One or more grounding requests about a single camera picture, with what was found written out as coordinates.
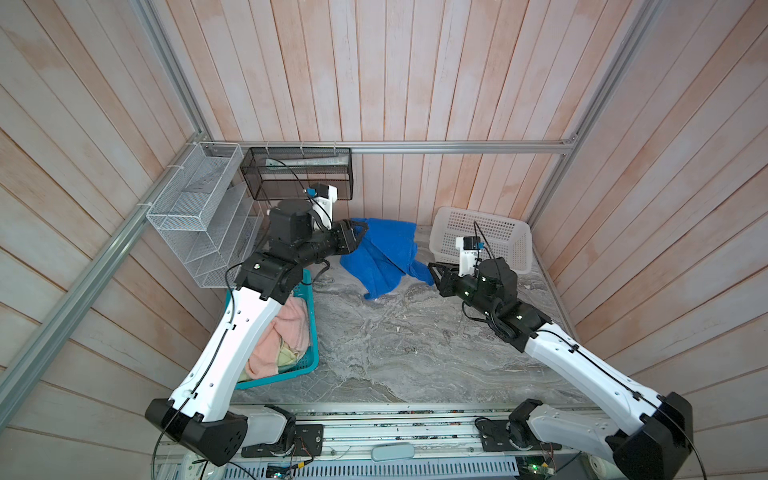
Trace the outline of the blue towel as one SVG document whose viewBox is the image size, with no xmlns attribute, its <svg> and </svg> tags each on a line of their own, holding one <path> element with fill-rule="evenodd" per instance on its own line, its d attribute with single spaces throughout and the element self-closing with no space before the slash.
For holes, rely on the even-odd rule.
<svg viewBox="0 0 768 480">
<path fill-rule="evenodd" d="M 340 265 L 363 285 L 365 300 L 391 293 L 405 276 L 434 285 L 428 267 L 416 259 L 416 224 L 373 218 L 362 222 L 367 232 L 353 253 L 341 257 Z"/>
</svg>

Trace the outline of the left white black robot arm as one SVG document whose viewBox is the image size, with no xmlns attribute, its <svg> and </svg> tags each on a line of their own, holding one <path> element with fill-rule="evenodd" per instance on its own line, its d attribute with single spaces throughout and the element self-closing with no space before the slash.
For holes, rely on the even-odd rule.
<svg viewBox="0 0 768 480">
<path fill-rule="evenodd" d="M 270 213 L 267 245 L 228 278 L 230 301 L 198 361 L 167 399 L 154 399 L 145 417 L 163 436 L 217 467 L 243 446 L 246 416 L 230 411 L 240 374 L 266 328 L 278 315 L 306 267 L 347 255 L 368 226 L 328 220 L 309 200 L 283 200 Z"/>
</svg>

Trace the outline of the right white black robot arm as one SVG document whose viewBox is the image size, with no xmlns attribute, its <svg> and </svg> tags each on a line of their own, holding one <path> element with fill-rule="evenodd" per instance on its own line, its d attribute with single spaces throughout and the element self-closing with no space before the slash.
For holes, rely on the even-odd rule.
<svg viewBox="0 0 768 480">
<path fill-rule="evenodd" d="M 504 259 L 468 268 L 433 262 L 428 269 L 441 296 L 476 310 L 500 340 L 568 380 L 606 416 L 598 420 L 528 399 L 508 416 L 507 444 L 518 450 L 544 443 L 571 447 L 612 462 L 628 479 L 672 479 L 694 453 L 691 404 L 622 374 L 519 300 L 517 275 Z"/>
</svg>

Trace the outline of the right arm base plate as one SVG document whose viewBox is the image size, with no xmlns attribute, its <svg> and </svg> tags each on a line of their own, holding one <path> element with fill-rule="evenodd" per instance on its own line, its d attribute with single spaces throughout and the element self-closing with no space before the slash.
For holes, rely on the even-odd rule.
<svg viewBox="0 0 768 480">
<path fill-rule="evenodd" d="M 558 443 L 540 441 L 522 421 L 477 417 L 474 426 L 484 452 L 551 452 L 562 449 Z"/>
</svg>

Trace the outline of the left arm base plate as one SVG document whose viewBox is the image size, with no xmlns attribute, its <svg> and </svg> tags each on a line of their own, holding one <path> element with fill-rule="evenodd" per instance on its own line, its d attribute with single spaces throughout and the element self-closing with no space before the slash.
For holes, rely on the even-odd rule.
<svg viewBox="0 0 768 480">
<path fill-rule="evenodd" d="M 322 424 L 289 426 L 277 443 L 243 447 L 243 458 L 288 458 L 293 456 L 318 457 L 324 440 Z"/>
</svg>

